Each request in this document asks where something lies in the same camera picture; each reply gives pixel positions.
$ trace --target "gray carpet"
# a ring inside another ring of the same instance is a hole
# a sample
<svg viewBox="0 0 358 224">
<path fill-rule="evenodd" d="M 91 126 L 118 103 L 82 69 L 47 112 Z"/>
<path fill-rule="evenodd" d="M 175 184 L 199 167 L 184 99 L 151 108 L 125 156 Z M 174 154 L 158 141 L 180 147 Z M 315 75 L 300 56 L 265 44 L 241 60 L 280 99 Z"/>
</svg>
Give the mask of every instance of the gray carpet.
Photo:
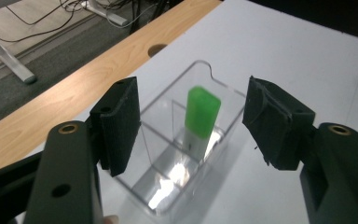
<svg viewBox="0 0 358 224">
<path fill-rule="evenodd" d="M 149 3 L 143 2 L 142 9 L 148 6 Z M 141 27 L 147 24 L 153 11 L 154 9 L 150 8 L 140 18 Z M 117 14 L 131 19 L 131 4 L 123 7 Z M 130 27 L 118 29 L 103 20 L 26 64 L 26 67 L 37 76 L 36 83 L 25 85 L 14 74 L 0 79 L 0 119 L 25 105 L 129 34 Z"/>
</svg>

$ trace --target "white tabletop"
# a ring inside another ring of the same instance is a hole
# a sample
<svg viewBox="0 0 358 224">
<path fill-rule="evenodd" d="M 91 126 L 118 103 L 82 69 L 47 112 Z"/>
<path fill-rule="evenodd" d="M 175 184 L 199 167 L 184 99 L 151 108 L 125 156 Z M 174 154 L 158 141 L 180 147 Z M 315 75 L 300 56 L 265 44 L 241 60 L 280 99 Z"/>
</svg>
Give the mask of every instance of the white tabletop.
<svg viewBox="0 0 358 224">
<path fill-rule="evenodd" d="M 357 37 L 227 0 L 132 74 L 141 107 L 196 60 L 210 63 L 214 77 L 243 92 L 250 76 L 276 83 L 317 113 L 316 127 L 328 121 L 358 131 Z M 91 107 L 77 119 L 86 119 Z M 277 171 L 255 146 L 239 125 L 178 223 L 308 223 L 301 167 Z M 102 173 L 101 183 L 106 215 L 117 214 L 122 224 L 152 223 L 116 180 Z"/>
</svg>

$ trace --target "transparent box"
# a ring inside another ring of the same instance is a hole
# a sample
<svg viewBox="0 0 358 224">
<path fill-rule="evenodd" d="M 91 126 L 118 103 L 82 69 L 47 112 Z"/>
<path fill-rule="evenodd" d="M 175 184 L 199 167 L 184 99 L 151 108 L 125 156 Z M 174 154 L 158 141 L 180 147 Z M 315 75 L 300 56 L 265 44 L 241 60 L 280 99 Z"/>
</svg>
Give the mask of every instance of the transparent box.
<svg viewBox="0 0 358 224">
<path fill-rule="evenodd" d="M 186 101 L 201 86 L 221 100 L 205 156 L 183 149 Z M 158 223 L 171 223 L 190 203 L 211 165 L 224 153 L 230 134 L 242 118 L 245 95 L 212 76 L 205 61 L 192 63 L 141 112 L 142 125 L 124 174 L 117 180 Z"/>
</svg>

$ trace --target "green object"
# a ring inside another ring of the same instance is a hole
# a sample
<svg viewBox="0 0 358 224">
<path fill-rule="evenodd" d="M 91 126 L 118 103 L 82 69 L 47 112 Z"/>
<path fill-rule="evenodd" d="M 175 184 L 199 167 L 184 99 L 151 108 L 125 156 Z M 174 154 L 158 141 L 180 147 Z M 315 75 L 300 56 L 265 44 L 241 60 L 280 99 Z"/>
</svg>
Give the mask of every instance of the green object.
<svg viewBox="0 0 358 224">
<path fill-rule="evenodd" d="M 201 86 L 188 92 L 185 126 L 199 138 L 211 136 L 221 101 Z"/>
</svg>

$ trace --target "wooden desk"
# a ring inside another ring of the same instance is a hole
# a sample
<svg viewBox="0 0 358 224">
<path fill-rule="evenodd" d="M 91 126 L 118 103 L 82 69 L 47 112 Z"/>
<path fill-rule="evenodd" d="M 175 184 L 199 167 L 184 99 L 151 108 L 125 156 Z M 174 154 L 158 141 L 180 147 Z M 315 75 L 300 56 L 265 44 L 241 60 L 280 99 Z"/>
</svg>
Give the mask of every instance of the wooden desk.
<svg viewBox="0 0 358 224">
<path fill-rule="evenodd" d="M 0 168 L 22 159 L 46 140 L 52 127 L 75 117 L 114 82 L 145 63 L 150 47 L 170 44 L 219 4 L 217 0 L 184 1 L 2 119 Z"/>
</svg>

